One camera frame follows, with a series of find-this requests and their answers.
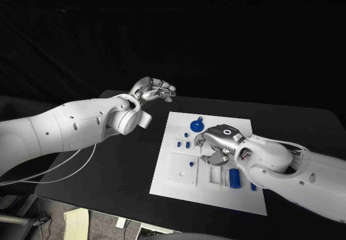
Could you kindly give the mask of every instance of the table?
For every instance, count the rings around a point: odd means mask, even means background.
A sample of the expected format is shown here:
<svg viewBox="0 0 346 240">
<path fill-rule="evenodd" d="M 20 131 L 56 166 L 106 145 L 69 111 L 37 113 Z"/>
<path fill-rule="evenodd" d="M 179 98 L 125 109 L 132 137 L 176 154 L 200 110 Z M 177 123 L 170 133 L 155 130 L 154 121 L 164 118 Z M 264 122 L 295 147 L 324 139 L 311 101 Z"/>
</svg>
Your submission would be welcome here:
<svg viewBox="0 0 346 240">
<path fill-rule="evenodd" d="M 106 90 L 101 98 L 121 93 Z M 88 165 L 72 177 L 37 185 L 39 197 L 180 232 L 232 239 L 320 239 L 344 234 L 346 224 L 323 218 L 266 189 L 268 216 L 150 194 L 170 111 L 251 119 L 253 134 L 346 158 L 346 132 L 330 111 L 180 96 L 171 103 L 161 99 L 148 102 L 142 110 L 153 116 L 147 129 L 137 127 L 128 135 L 111 136 L 99 143 Z M 92 147 L 83 149 L 42 181 L 69 175 L 91 152 Z M 70 155 L 60 153 L 52 166 Z"/>
</svg>

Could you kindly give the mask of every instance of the white cable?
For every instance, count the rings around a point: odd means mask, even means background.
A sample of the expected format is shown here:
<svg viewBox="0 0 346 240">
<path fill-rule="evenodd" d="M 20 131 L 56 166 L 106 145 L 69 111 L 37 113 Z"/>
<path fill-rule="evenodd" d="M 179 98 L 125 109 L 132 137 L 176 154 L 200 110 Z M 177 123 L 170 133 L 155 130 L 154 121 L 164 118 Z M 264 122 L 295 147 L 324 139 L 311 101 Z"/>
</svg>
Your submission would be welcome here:
<svg viewBox="0 0 346 240">
<path fill-rule="evenodd" d="M 18 183 L 18 182 L 21 182 L 21 181 L 24 181 L 24 180 L 27 180 L 27 179 L 31 179 L 31 178 L 37 177 L 37 176 L 42 175 L 42 174 L 46 174 L 47 172 L 50 172 L 52 170 L 55 170 L 62 164 L 65 164 L 65 163 L 73 158 L 73 156 L 75 156 L 79 152 L 80 152 L 80 149 L 76 151 L 76 153 L 75 153 L 59 165 L 56 165 L 55 167 L 52 167 L 52 168 L 47 169 L 46 171 L 43 171 L 42 173 L 39 173 L 39 174 L 36 174 L 36 175 L 33 175 L 33 176 L 29 176 L 29 177 L 26 177 L 26 178 L 21 178 L 21 179 L 18 179 L 18 180 L 14 180 L 14 181 L 4 181 L 4 182 L 0 183 L 0 186 Z"/>
<path fill-rule="evenodd" d="M 274 140 L 274 139 L 269 139 L 269 138 L 266 138 L 266 137 L 258 136 L 258 135 L 255 135 L 255 134 L 252 134 L 252 136 L 253 136 L 255 138 L 261 138 L 262 140 L 266 140 L 266 141 L 272 141 L 272 142 L 277 142 L 277 143 L 281 143 L 281 144 L 292 145 L 292 146 L 295 146 L 297 148 L 300 148 L 301 150 L 310 151 L 304 146 L 298 145 L 297 143 L 292 143 L 292 142 L 288 142 L 288 141 Z"/>
<path fill-rule="evenodd" d="M 88 161 L 85 162 L 85 164 L 80 166 L 80 168 L 79 168 L 70 175 L 68 175 L 66 177 L 63 177 L 63 178 L 60 178 L 60 179 L 57 179 L 57 180 L 55 180 L 55 181 L 23 181 L 23 182 L 24 182 L 24 183 L 33 183 L 33 184 L 49 184 L 49 183 L 55 183 L 55 182 L 57 182 L 57 181 L 69 178 L 72 175 L 75 175 L 75 174 L 79 172 L 79 170 L 85 167 L 86 163 L 88 163 L 89 160 L 92 159 L 92 155 L 93 155 L 93 152 L 95 152 L 95 148 L 96 148 L 96 144 L 93 145 L 93 150 L 92 150 L 92 153 L 91 153 L 91 155 L 89 155 Z"/>
</svg>

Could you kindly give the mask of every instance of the white board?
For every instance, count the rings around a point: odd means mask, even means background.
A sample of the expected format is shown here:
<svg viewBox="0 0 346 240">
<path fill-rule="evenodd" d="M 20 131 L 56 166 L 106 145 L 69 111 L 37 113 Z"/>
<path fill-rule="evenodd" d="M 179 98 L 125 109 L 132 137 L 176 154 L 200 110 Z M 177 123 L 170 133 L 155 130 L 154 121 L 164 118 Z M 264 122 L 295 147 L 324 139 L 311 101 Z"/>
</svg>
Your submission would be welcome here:
<svg viewBox="0 0 346 240">
<path fill-rule="evenodd" d="M 199 159 L 200 155 L 210 156 L 215 153 L 207 143 L 202 148 L 193 146 L 199 132 L 190 130 L 190 123 L 199 117 L 203 119 L 203 131 L 226 124 L 235 127 L 245 137 L 252 134 L 249 119 L 170 112 L 150 194 L 266 216 L 262 189 L 251 190 L 251 182 L 242 171 L 239 171 L 241 188 L 229 188 L 229 169 L 236 168 L 235 161 L 230 160 L 222 167 L 212 167 Z M 173 167 L 176 159 L 181 160 L 179 167 Z"/>
</svg>

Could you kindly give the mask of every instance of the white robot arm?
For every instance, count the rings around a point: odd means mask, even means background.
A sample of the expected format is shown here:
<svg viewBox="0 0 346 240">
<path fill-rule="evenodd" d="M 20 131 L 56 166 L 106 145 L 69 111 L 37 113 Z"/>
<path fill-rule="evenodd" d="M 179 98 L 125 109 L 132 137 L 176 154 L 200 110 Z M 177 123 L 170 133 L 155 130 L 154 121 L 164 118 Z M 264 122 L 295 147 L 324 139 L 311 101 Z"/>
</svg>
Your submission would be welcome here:
<svg viewBox="0 0 346 240">
<path fill-rule="evenodd" d="M 295 143 L 256 135 L 245 138 L 225 124 L 196 136 L 194 145 L 202 147 L 204 142 L 215 150 L 212 156 L 200 156 L 207 164 L 222 166 L 233 159 L 252 184 L 326 218 L 346 222 L 344 160 L 314 153 Z M 285 174 L 288 167 L 295 172 Z"/>
<path fill-rule="evenodd" d="M 21 162 L 50 153 L 83 149 L 109 136 L 127 135 L 151 116 L 141 110 L 147 101 L 171 102 L 176 88 L 144 77 L 128 94 L 72 101 L 42 114 L 0 122 L 0 176 Z"/>
</svg>

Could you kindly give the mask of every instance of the black curtain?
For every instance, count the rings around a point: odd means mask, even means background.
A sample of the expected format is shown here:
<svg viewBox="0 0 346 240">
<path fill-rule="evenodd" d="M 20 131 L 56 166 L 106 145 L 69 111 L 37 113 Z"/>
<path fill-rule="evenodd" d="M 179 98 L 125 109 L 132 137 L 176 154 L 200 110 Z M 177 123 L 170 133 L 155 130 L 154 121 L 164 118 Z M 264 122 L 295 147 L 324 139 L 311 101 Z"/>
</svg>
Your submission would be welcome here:
<svg viewBox="0 0 346 240">
<path fill-rule="evenodd" d="M 85 2 L 0 2 L 0 95 L 62 104 L 150 76 L 179 96 L 327 109 L 346 124 L 344 4 Z"/>
</svg>

